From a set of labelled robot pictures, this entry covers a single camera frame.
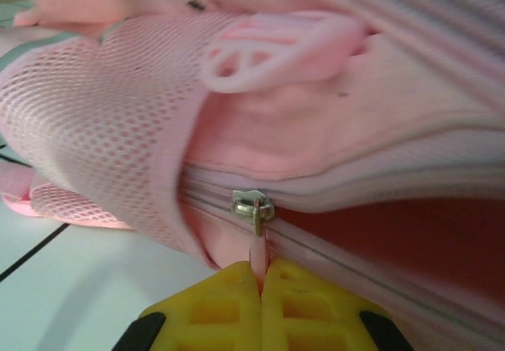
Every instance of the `white tile floor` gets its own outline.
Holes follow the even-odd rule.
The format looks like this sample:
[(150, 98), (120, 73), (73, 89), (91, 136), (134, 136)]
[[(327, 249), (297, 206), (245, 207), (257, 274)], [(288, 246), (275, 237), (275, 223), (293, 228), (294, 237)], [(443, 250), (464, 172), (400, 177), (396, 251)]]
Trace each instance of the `white tile floor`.
[[(0, 4), (0, 26), (26, 7)], [(9, 274), (60, 226), (0, 202), (1, 351), (110, 350), (146, 307), (212, 273), (133, 231), (69, 226)]]
[(30, 8), (32, 4), (28, 0), (10, 4), (0, 4), (0, 27), (7, 28), (12, 24), (13, 17), (21, 10)]

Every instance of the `metal zipper slider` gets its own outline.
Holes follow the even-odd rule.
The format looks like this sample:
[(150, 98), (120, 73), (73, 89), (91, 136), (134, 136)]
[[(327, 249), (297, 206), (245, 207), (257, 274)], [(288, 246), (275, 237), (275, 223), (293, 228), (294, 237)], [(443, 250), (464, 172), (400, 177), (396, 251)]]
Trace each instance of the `metal zipper slider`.
[(270, 199), (260, 191), (237, 191), (232, 193), (230, 212), (254, 225), (255, 235), (261, 237), (262, 225), (272, 220), (275, 208)]
[(254, 237), (249, 249), (249, 262), (256, 276), (258, 291), (263, 284), (270, 264), (270, 252), (263, 224), (274, 218), (275, 209), (271, 201), (259, 191), (233, 191), (230, 211), (254, 225)]

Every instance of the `zipper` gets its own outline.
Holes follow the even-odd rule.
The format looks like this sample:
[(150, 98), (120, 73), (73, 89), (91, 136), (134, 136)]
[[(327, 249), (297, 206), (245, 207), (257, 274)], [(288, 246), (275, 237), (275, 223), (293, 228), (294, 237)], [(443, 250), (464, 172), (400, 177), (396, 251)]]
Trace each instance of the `zipper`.
[[(241, 185), (244, 189), (233, 190), (222, 186), (217, 181), (213, 181), (213, 177), (210, 174), (207, 175), (205, 171), (200, 176), (197, 176), (196, 169), (191, 170), (190, 174), (191, 176), (186, 174), (182, 179), (183, 193), (188, 197), (224, 211), (230, 210), (230, 201), (231, 205), (242, 201), (247, 203), (251, 197), (261, 198), (268, 205), (271, 205), (273, 200), (277, 205), (292, 211), (321, 213), (387, 200), (468, 195), (487, 198), (490, 197), (491, 191), (495, 191), (491, 194), (494, 197), (505, 195), (505, 188), (496, 187), (496, 182), (503, 180), (503, 177), (505, 177), (505, 169), (499, 165), (390, 173), (369, 178), (358, 178), (357, 180), (338, 183), (336, 186), (329, 185), (328, 181), (331, 181), (331, 179), (322, 174), (321, 176), (310, 177), (320, 180), (316, 185), (318, 189), (304, 192), (294, 190), (293, 186), (304, 186), (307, 184), (305, 179), (283, 182), (256, 181), (242, 178)], [(219, 174), (217, 174), (216, 180), (226, 181), (220, 179)], [(255, 186), (263, 186), (264, 188), (261, 192), (258, 192), (253, 188)], [(249, 216), (249, 213), (244, 212), (242, 214), (243, 217)]]
[(353, 0), (384, 11), (401, 22), (415, 20), (418, 25), (443, 28), (451, 37), (465, 39), (489, 57), (505, 57), (505, 3), (503, 0)]
[(307, 241), (303, 237), (297, 237), (297, 234), (286, 235), (286, 227), (291, 225), (275, 217), (274, 201), (264, 191), (231, 190), (230, 193), (229, 196), (215, 194), (210, 200), (203, 199), (200, 195), (196, 197), (194, 194), (185, 196), (192, 205), (200, 208), (202, 204), (204, 207), (210, 206), (210, 211), (204, 208), (207, 212), (216, 213), (215, 209), (217, 209), (217, 212), (222, 212), (223, 215), (223, 212), (230, 213), (237, 221), (226, 221), (226, 223), (251, 234), (258, 231), (257, 226), (255, 230), (254, 207), (255, 205), (258, 207), (257, 201), (259, 201), (257, 213), (259, 213), (261, 225), (268, 231), (269, 248), (274, 255), (295, 260), (316, 273), (318, 272), (316, 264), (311, 265), (315, 263), (315, 260), (320, 259), (325, 263), (331, 263), (332, 269), (335, 268), (334, 275), (338, 275), (340, 281), (348, 282), (351, 287), (360, 287), (362, 295), (366, 295), (369, 300), (377, 301), (383, 306), (393, 308), (396, 312), (401, 312), (402, 314), (399, 315), (401, 319), (428, 318), (431, 323), (436, 323), (438, 326), (450, 327), (451, 333), (465, 339), (465, 344), (470, 342), (466, 340), (468, 337), (477, 337), (480, 339), (479, 342), (488, 345), (489, 348), (486, 349), (498, 350), (505, 345), (505, 340), (499, 335), (501, 334), (499, 328), (490, 323), (486, 324), (486, 321), (483, 321), (478, 314), (457, 308), (452, 303), (444, 303), (443, 299), (435, 293), (412, 286), (411, 283), (400, 278), (384, 276), (372, 265), (364, 265), (354, 260), (356, 258), (346, 255), (345, 252), (329, 256), (324, 250), (308, 246)]

